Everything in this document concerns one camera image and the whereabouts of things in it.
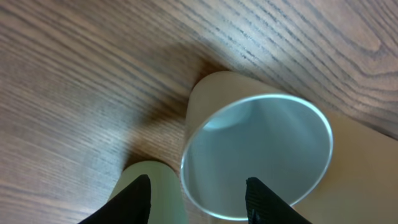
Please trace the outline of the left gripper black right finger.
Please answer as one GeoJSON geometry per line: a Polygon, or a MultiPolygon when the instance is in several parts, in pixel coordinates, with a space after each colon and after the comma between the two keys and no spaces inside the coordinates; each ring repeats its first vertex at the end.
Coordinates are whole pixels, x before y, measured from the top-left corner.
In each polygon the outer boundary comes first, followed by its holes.
{"type": "Polygon", "coordinates": [[[310,224],[256,177],[246,180],[245,201],[249,224],[310,224]]]}

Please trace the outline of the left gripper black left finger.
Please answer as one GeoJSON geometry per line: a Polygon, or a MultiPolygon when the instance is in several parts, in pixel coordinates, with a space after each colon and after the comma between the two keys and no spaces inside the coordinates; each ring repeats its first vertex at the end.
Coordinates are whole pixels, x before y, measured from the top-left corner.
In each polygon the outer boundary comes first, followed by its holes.
{"type": "Polygon", "coordinates": [[[148,224],[151,184],[143,174],[79,224],[148,224]]]}

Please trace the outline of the small mint green cup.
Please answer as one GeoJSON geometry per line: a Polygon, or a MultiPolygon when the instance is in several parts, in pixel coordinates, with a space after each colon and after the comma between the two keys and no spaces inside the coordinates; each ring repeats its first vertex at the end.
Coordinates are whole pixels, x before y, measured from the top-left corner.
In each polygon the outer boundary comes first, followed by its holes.
{"type": "Polygon", "coordinates": [[[174,170],[162,162],[142,161],[129,166],[122,172],[109,197],[115,197],[142,174],[150,179],[149,224],[187,224],[180,180],[174,170]]]}

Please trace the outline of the small grey cup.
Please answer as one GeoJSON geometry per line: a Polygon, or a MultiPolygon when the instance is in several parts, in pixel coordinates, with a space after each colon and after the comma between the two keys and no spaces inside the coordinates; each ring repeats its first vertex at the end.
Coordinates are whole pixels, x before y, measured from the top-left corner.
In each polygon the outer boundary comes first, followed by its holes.
{"type": "Polygon", "coordinates": [[[315,105],[234,72],[194,86],[186,127],[182,187],[199,209],[224,220],[247,220],[250,177],[295,205],[319,184],[333,154],[331,125],[315,105]]]}

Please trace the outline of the tall beige cup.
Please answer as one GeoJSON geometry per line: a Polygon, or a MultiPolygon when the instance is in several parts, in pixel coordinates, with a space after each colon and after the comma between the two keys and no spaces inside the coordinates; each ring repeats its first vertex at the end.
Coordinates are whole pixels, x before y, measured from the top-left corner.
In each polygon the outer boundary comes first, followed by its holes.
{"type": "Polygon", "coordinates": [[[333,156],[295,210],[312,223],[397,223],[397,141],[345,115],[325,114],[333,156]]]}

